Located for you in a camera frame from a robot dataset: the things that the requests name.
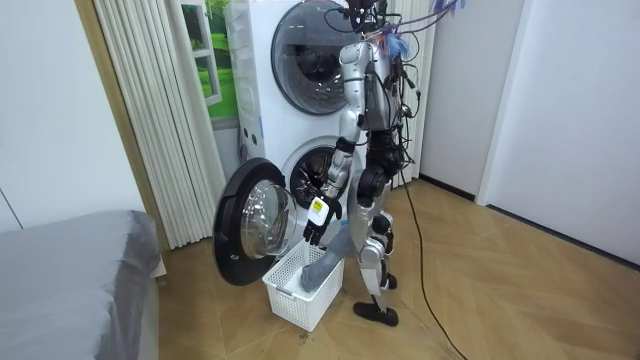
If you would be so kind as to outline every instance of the window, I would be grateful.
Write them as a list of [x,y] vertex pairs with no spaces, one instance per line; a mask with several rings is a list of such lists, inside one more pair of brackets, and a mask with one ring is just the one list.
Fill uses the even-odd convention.
[[229,0],[181,0],[194,61],[214,127],[238,123],[224,8]]

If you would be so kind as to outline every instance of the white laundry basket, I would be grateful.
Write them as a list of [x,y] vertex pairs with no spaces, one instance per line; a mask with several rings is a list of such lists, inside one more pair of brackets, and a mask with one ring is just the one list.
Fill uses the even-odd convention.
[[281,318],[311,332],[342,288],[344,259],[320,288],[308,293],[300,288],[302,268],[320,259],[324,251],[300,241],[262,278],[267,285],[271,310]]

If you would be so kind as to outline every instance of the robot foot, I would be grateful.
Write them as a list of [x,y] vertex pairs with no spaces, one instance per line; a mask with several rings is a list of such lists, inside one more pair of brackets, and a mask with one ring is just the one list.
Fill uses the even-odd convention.
[[395,276],[389,274],[387,275],[387,279],[389,279],[389,290],[395,290],[398,288],[398,279]]
[[392,308],[387,308],[387,313],[382,313],[376,304],[366,304],[357,302],[353,304],[353,312],[361,318],[377,321],[387,326],[396,327],[398,325],[398,313]]

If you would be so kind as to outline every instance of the bed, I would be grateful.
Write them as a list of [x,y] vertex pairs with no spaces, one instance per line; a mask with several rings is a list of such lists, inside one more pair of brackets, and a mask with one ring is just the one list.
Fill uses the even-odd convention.
[[0,245],[0,359],[158,358],[160,254],[146,214],[91,214]]

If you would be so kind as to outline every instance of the humanoid robot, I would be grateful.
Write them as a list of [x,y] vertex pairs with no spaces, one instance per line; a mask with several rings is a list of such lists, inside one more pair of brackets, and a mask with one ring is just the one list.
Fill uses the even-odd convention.
[[[386,0],[349,0],[345,16],[363,41],[344,47],[340,64],[348,107],[340,117],[340,137],[322,195],[309,209],[304,238],[318,245],[333,216],[342,216],[337,201],[340,190],[348,186],[347,211],[351,237],[360,271],[373,303],[356,303],[354,312],[363,318],[389,326],[398,324],[397,313],[387,306],[385,293],[397,287],[389,272],[393,252],[393,218],[382,210],[392,179],[405,163],[399,87],[402,60],[392,58],[377,41],[366,40],[380,30],[376,13],[384,13]],[[367,132],[366,167],[350,176],[353,153],[361,131]]]

